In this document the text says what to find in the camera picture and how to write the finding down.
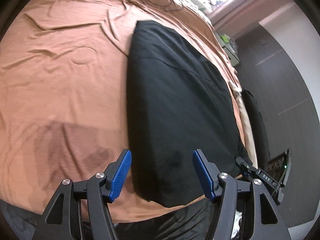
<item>screw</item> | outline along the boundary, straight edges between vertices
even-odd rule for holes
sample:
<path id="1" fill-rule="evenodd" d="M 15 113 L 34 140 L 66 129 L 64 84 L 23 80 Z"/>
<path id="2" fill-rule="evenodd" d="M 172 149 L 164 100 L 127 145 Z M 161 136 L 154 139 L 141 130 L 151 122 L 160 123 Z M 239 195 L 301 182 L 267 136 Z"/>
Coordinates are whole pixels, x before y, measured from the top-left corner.
<path id="1" fill-rule="evenodd" d="M 227 173 L 225 173 L 225 172 L 220 173 L 219 176 L 222 179 L 227 179 L 229 177 L 229 175 Z"/>
<path id="2" fill-rule="evenodd" d="M 97 174 L 96 174 L 96 178 L 97 179 L 102 179 L 104 177 L 104 173 L 103 172 L 98 172 Z"/>
<path id="3" fill-rule="evenodd" d="M 261 185 L 262 181 L 260 179 L 253 179 L 253 183 L 256 185 Z"/>
<path id="4" fill-rule="evenodd" d="M 62 181 L 62 184 L 63 185 L 68 185 L 70 183 L 70 179 L 64 179 L 63 181 Z"/>

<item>blue gripper pad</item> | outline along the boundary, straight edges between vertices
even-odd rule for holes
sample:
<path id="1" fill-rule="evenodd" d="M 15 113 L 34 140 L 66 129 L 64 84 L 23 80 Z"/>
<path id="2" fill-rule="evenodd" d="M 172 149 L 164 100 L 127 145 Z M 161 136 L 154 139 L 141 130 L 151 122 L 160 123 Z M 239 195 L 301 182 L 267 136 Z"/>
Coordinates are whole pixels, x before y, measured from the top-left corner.
<path id="1" fill-rule="evenodd" d="M 193 162 L 193 167 L 196 170 L 204 195 L 206 198 L 208 198 L 212 202 L 215 198 L 215 195 L 213 193 L 213 181 L 210 178 L 209 173 L 205 168 L 199 156 L 199 153 L 197 151 L 193 152 L 192 162 Z"/>
<path id="2" fill-rule="evenodd" d="M 124 158 L 122 159 L 122 162 L 120 163 L 116 171 L 116 174 L 114 175 L 111 181 L 111 188 L 109 193 L 109 199 L 111 202 L 115 201 L 115 199 L 119 197 L 121 193 L 125 178 L 127 177 L 127 174 L 131 166 L 131 161 L 131 152 L 127 150 Z"/>

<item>floor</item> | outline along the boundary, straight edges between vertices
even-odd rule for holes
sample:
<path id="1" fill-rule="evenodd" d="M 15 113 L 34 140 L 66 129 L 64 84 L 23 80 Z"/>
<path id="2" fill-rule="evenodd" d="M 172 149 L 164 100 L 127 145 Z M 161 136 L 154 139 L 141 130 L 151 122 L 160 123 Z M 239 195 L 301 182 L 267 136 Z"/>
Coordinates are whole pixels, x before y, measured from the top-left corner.
<path id="1" fill-rule="evenodd" d="M 236 43 L 238 78 L 258 101 L 271 157 L 291 151 L 280 212 L 288 227 L 311 221 L 320 198 L 320 124 L 311 95 L 290 57 L 262 26 Z"/>

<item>circular imprint on bedsheet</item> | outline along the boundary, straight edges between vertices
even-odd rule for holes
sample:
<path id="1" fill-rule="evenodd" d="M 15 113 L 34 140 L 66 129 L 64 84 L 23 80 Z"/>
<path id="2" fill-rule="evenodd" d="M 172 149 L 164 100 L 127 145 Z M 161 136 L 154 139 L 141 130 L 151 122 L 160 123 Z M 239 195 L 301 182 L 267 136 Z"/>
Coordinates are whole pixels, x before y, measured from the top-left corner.
<path id="1" fill-rule="evenodd" d="M 88 47 L 77 48 L 71 53 L 71 61 L 78 65 L 88 64 L 97 57 L 96 51 Z"/>

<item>bed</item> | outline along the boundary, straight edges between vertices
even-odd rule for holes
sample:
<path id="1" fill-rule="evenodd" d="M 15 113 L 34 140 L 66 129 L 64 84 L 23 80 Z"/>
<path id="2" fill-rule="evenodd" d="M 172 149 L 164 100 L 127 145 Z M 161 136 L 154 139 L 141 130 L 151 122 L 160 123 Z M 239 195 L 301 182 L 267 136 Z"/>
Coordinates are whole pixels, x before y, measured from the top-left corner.
<path id="1" fill-rule="evenodd" d="M 0 199 L 41 214 L 64 178 L 88 179 L 129 147 L 126 73 L 137 21 L 175 30 L 223 77 L 242 143 L 241 87 L 207 18 L 183 0 L 31 0 L 0 43 Z M 195 203 L 200 196 L 187 203 Z M 160 217 L 129 172 L 114 223 Z M 87 219 L 83 205 L 84 220 Z"/>

